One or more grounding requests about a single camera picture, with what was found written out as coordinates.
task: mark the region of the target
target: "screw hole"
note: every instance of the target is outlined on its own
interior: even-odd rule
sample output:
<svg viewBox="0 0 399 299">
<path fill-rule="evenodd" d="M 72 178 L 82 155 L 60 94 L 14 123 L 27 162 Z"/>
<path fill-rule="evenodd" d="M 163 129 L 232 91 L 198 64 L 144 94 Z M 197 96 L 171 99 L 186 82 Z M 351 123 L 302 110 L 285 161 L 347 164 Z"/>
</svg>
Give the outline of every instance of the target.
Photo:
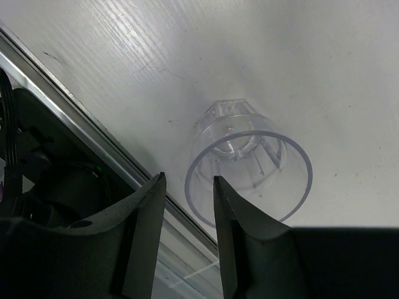
<svg viewBox="0 0 399 299">
<path fill-rule="evenodd" d="M 92 223 L 93 222 L 89 221 L 89 220 L 81 220 L 81 221 L 72 223 L 70 225 L 70 228 L 71 229 L 78 229 L 78 228 L 81 228 L 81 227 L 88 227 L 88 226 L 92 225 Z"/>
</svg>

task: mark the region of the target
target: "metal edge strip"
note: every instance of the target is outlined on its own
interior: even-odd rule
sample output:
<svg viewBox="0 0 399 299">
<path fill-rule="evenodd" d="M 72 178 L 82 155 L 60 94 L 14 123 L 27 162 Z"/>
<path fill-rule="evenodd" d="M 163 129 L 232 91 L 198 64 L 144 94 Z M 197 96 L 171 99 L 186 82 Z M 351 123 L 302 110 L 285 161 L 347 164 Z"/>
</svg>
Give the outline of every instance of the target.
<svg viewBox="0 0 399 299">
<path fill-rule="evenodd" d="M 0 21 L 0 66 L 32 92 L 73 134 L 84 142 L 127 184 L 137 189 L 150 174 L 119 144 L 98 120 Z M 218 256 L 217 244 L 169 195 L 165 209 L 204 246 Z"/>
</svg>

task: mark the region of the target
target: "white corrugated surface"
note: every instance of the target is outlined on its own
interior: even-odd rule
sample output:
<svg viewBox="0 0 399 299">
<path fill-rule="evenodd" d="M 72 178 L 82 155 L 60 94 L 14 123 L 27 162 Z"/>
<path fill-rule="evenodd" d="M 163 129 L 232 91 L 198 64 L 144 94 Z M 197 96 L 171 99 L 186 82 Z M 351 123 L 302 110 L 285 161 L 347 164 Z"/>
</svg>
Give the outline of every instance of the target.
<svg viewBox="0 0 399 299">
<path fill-rule="evenodd" d="M 183 148 L 248 98 L 301 144 L 289 224 L 399 225 L 399 2 L 0 0 L 0 20 L 187 207 Z"/>
</svg>

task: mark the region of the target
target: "transparent plastic container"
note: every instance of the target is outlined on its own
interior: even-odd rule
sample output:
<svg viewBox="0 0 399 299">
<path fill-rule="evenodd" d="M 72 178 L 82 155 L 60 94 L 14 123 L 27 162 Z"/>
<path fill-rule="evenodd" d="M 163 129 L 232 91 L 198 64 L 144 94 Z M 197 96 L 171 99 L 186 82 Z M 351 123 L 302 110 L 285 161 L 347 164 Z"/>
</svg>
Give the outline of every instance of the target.
<svg viewBox="0 0 399 299">
<path fill-rule="evenodd" d="M 280 221 L 304 203 L 313 180 L 309 157 L 247 101 L 215 102 L 196 129 L 185 194 L 205 224 L 215 226 L 214 176 L 223 176 L 242 197 Z"/>
</svg>

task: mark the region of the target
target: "black cable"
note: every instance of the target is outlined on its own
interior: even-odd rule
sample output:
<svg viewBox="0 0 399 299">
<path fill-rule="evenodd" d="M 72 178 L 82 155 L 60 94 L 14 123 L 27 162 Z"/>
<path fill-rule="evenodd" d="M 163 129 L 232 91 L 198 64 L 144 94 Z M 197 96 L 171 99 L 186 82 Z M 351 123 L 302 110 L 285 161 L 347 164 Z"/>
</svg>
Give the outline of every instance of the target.
<svg viewBox="0 0 399 299">
<path fill-rule="evenodd" d="M 0 96 L 4 113 L 3 130 L 6 131 L 4 195 L 0 214 L 2 216 L 20 216 L 23 201 L 21 199 L 22 171 L 18 165 L 17 154 L 18 110 L 11 82 L 3 69 L 0 69 Z"/>
<path fill-rule="evenodd" d="M 10 167 L 17 167 L 17 103 L 14 92 L 12 91 L 10 80 L 3 69 L 0 69 L 0 95 L 4 112 L 4 129 L 6 130 L 6 164 Z"/>
</svg>

